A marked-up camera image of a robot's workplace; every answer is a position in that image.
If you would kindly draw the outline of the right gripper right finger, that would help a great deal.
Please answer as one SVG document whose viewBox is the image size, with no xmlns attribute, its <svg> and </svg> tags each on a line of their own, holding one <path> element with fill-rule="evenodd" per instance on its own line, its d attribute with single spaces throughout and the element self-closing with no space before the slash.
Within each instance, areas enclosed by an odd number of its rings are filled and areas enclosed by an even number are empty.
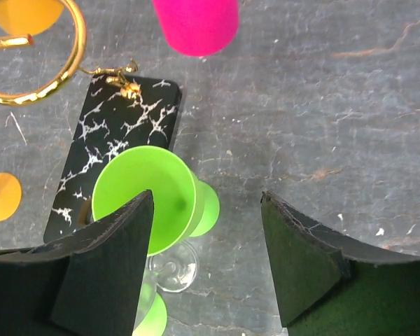
<svg viewBox="0 0 420 336">
<path fill-rule="evenodd" d="M 420 335 L 420 256 L 348 237 L 270 191 L 260 205 L 289 335 Z"/>
</svg>

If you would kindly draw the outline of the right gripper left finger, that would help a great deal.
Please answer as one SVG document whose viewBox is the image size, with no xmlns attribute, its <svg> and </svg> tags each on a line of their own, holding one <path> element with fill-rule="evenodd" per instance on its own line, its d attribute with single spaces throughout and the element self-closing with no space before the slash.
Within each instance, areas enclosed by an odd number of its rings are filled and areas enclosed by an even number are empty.
<svg viewBox="0 0 420 336">
<path fill-rule="evenodd" d="M 131 335 L 153 212 L 145 190 L 63 238 L 0 250 L 0 335 Z"/>
</svg>

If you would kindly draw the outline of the orange goblet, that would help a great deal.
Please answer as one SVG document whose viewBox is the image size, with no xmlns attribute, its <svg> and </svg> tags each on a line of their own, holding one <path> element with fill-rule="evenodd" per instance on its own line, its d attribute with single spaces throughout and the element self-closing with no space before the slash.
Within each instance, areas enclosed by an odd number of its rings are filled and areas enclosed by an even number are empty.
<svg viewBox="0 0 420 336">
<path fill-rule="evenodd" d="M 17 211 L 21 199 L 19 180 L 8 172 L 0 172 L 0 221 L 10 218 Z"/>
<path fill-rule="evenodd" d="M 51 28 L 64 5 L 56 0 L 0 1 L 0 28 L 7 34 L 37 35 Z"/>
</svg>

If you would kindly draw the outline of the gold wine glass rack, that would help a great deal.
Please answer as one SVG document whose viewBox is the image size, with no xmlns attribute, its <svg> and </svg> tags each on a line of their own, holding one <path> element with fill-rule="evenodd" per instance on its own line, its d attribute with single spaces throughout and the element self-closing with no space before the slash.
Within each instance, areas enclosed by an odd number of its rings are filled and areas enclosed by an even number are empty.
<svg viewBox="0 0 420 336">
<path fill-rule="evenodd" d="M 181 91 L 137 76 L 134 61 L 91 67 L 81 1 L 59 1 L 56 23 L 37 34 L 0 28 L 0 172 L 22 186 L 0 221 L 0 249 L 37 246 L 84 226 L 95 181 L 123 151 L 167 148 Z"/>
</svg>

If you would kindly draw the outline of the magenta goblet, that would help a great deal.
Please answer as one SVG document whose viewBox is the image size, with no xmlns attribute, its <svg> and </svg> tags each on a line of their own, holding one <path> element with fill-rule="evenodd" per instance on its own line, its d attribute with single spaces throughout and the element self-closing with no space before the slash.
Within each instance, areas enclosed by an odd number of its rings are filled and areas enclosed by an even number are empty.
<svg viewBox="0 0 420 336">
<path fill-rule="evenodd" d="M 221 51 L 232 42 L 239 27 L 236 0 L 157 0 L 153 7 L 169 46 L 186 56 Z"/>
</svg>

